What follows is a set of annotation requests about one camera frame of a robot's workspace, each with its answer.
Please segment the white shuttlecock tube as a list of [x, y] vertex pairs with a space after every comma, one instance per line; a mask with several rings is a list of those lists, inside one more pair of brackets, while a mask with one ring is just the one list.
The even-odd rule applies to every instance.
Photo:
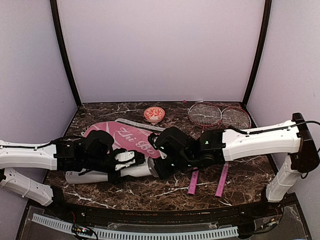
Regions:
[[155, 170], [154, 160], [151, 157], [146, 157], [145, 162], [139, 165], [132, 165], [124, 167], [112, 173], [105, 173], [100, 171], [82, 170], [81, 172], [67, 171], [65, 179], [68, 184], [91, 184], [100, 182], [118, 183], [127, 180], [127, 178], [141, 178], [145, 176], [153, 176], [159, 178]]

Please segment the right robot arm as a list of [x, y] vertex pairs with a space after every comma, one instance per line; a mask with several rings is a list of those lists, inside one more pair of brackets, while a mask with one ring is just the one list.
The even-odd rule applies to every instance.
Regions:
[[245, 157], [285, 153], [282, 167], [261, 194], [263, 200], [255, 205], [255, 213], [266, 217], [302, 174], [315, 170], [320, 164], [319, 150], [307, 125], [301, 113], [294, 113], [291, 120], [276, 125], [206, 130], [198, 139], [177, 127], [170, 127], [160, 134], [150, 134], [148, 142], [161, 153], [153, 161], [160, 179], [182, 170], [205, 169]]

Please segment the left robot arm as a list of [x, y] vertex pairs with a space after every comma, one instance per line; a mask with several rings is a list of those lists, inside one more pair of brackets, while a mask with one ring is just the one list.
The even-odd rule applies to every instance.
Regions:
[[121, 179], [121, 170], [144, 164], [145, 155], [136, 150], [113, 149], [114, 138], [103, 130], [86, 137], [70, 135], [44, 144], [0, 142], [0, 185], [47, 207], [60, 218], [71, 213], [61, 188], [44, 185], [14, 171], [37, 168], [50, 171], [97, 171], [109, 182]]

